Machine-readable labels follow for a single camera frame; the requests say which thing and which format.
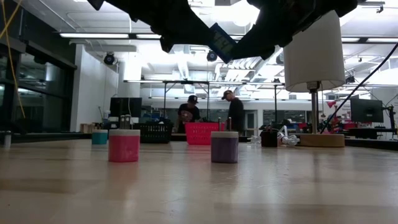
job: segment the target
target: man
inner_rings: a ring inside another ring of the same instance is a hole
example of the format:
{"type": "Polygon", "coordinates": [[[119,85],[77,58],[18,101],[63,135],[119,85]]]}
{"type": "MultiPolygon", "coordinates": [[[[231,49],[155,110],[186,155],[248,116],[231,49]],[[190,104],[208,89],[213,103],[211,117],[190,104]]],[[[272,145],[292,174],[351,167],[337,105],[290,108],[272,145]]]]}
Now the man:
{"type": "Polygon", "coordinates": [[[181,104],[178,109],[177,130],[178,133],[185,133],[185,123],[195,122],[200,119],[199,109],[196,107],[198,97],[195,95],[188,97],[188,102],[181,104]]]}
{"type": "Polygon", "coordinates": [[[239,133],[239,135],[242,135],[243,129],[244,129],[243,128],[243,126],[244,126],[244,109],[243,109],[242,101],[238,97],[235,97],[235,94],[231,90],[227,90],[224,92],[224,96],[222,97],[222,100],[231,102],[231,104],[229,105],[229,111],[228,111],[228,117],[232,118],[231,129],[233,131],[237,131],[239,133]]]}

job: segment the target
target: black robotic arm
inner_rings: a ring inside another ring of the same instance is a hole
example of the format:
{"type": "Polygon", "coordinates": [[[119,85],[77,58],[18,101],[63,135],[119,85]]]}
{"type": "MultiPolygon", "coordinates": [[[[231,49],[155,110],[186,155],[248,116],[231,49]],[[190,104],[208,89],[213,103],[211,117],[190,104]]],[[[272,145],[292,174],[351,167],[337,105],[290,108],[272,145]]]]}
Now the black robotic arm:
{"type": "MultiPolygon", "coordinates": [[[[163,51],[169,52],[174,44],[217,44],[214,30],[195,15],[187,0],[106,0],[130,15],[150,25],[159,34],[163,51]]],[[[88,0],[97,10],[104,0],[88,0]]],[[[292,37],[310,27],[321,16],[334,10],[344,16],[358,5],[357,0],[248,0],[260,9],[256,25],[229,48],[230,59],[270,57],[276,45],[285,47],[292,37]]]]}

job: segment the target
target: white lampshade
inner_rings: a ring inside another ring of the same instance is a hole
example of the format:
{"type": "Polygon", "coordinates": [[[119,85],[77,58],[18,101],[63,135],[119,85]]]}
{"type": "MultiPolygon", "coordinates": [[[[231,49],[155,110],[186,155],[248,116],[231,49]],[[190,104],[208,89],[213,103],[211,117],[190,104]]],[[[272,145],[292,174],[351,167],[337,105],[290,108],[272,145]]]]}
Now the white lampshade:
{"type": "Polygon", "coordinates": [[[339,18],[329,12],[284,47],[285,84],[291,92],[309,92],[307,82],[322,82],[324,90],[345,84],[339,18]]]}

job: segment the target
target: red basket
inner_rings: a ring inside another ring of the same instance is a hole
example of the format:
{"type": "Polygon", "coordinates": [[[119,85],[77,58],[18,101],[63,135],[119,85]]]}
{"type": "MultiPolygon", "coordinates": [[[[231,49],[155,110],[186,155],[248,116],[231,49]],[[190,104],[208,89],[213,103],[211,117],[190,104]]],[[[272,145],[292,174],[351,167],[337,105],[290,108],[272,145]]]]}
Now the red basket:
{"type": "Polygon", "coordinates": [[[185,132],[187,142],[190,145],[209,146],[211,144],[211,132],[218,131],[218,123],[187,123],[185,132]]]}

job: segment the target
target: black shirt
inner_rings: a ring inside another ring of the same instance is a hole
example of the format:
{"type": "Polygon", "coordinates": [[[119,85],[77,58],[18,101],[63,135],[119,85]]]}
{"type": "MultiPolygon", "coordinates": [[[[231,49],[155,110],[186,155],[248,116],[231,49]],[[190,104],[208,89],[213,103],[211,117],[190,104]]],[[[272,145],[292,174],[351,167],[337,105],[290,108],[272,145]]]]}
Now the black shirt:
{"type": "Polygon", "coordinates": [[[188,103],[181,104],[178,109],[178,115],[180,116],[180,124],[178,125],[178,133],[185,133],[185,125],[183,121],[195,122],[200,119],[199,109],[195,106],[194,108],[189,108],[188,103]]]}
{"type": "Polygon", "coordinates": [[[243,103],[239,98],[235,97],[233,100],[231,100],[231,104],[229,105],[228,117],[232,118],[232,130],[243,131],[244,108],[243,103]]]}

